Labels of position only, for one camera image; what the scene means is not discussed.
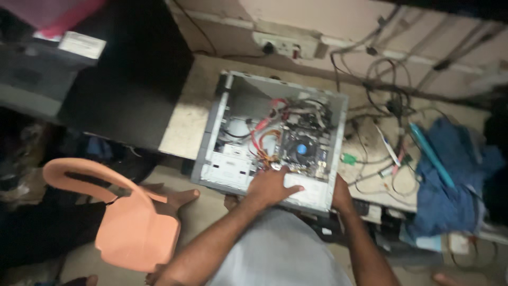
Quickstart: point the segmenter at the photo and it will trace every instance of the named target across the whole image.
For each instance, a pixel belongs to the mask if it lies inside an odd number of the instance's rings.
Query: bare foot
[[[237,195],[227,194],[224,197],[224,206],[228,211],[231,211],[239,202],[240,200]]]

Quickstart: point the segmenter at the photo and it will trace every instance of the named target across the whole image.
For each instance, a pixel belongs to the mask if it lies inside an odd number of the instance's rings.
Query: electrical outlet
[[[313,59],[321,38],[315,31],[262,20],[256,23],[256,30],[252,37],[259,47],[271,43],[275,53],[294,60]]]

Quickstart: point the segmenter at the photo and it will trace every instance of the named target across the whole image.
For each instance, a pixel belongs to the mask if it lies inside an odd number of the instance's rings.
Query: blue cloth
[[[445,118],[437,119],[427,132],[427,140],[456,188],[447,187],[422,154],[416,169],[422,176],[418,210],[406,227],[413,238],[478,230],[485,213],[481,199],[483,182],[504,166],[504,160],[496,146],[478,148],[471,140],[472,135],[466,127],[453,125]]]

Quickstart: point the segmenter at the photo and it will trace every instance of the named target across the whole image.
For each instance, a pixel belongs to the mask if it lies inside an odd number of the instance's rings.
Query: table
[[[196,55],[194,65],[188,75],[182,95],[173,111],[173,115],[169,120],[166,132],[164,133],[163,139],[158,148],[160,152],[191,160],[196,159],[203,132],[205,130],[205,125],[208,120],[208,112],[215,97],[215,87],[222,70],[235,70],[264,77],[277,76],[281,80],[287,82],[294,82],[323,90],[333,91],[336,88],[336,84],[332,80],[305,76],[287,71],[279,71],[231,60],[211,58],[204,55]],[[341,83],[341,92],[349,96],[350,108],[368,104],[365,91],[360,86]],[[380,103],[385,102],[388,97],[389,94],[386,92],[375,92],[373,95],[374,101]],[[478,132],[483,131],[483,123],[489,116],[489,113],[486,111],[421,98],[413,98],[411,105],[415,109],[435,107],[444,112],[452,121],[461,123]],[[348,118],[365,112],[376,113],[372,108],[351,111],[348,112]],[[425,112],[411,116],[409,119],[412,122],[419,123],[424,128],[429,128],[432,122],[440,116],[441,114],[436,111],[426,110]],[[368,153],[368,161],[376,161],[386,157],[388,151],[386,150],[372,120],[366,118],[359,121],[359,123],[359,134]],[[381,119],[379,126],[390,141],[391,145],[395,145],[399,132],[396,119]],[[344,140],[342,152],[354,155],[358,157],[358,160],[363,161],[365,159],[365,151],[363,150],[358,137],[354,133],[350,124],[347,125],[345,134],[352,134],[353,136],[350,140]],[[408,136],[405,139],[405,143],[407,146],[407,152],[413,158],[411,165],[414,168],[420,158],[420,151],[416,146],[414,146]],[[389,161],[385,161],[379,164],[369,164],[365,166],[363,175],[376,172],[389,163]],[[358,176],[360,168],[360,164],[351,166],[340,163],[339,173],[347,182],[352,182]],[[415,188],[417,188],[418,185],[415,182],[414,176],[409,168],[403,167],[399,172],[400,173],[397,175],[395,180],[395,189],[401,194],[397,194],[392,190],[391,177],[381,179],[379,176],[375,176],[371,179],[358,183],[358,189],[361,192],[357,191],[355,186],[350,187],[351,195],[354,198],[382,206],[415,212],[417,201]]]

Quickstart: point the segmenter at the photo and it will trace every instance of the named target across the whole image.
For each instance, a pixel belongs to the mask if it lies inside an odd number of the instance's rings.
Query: hand
[[[341,215],[350,215],[355,212],[353,199],[349,193],[347,183],[339,175],[339,173],[337,173],[337,177],[335,179],[332,206],[337,209]]]
[[[302,186],[284,187],[284,175],[289,171],[289,167],[284,166],[280,171],[268,170],[258,174],[250,183],[244,200],[255,202],[260,208],[265,209],[296,192],[303,191]]]

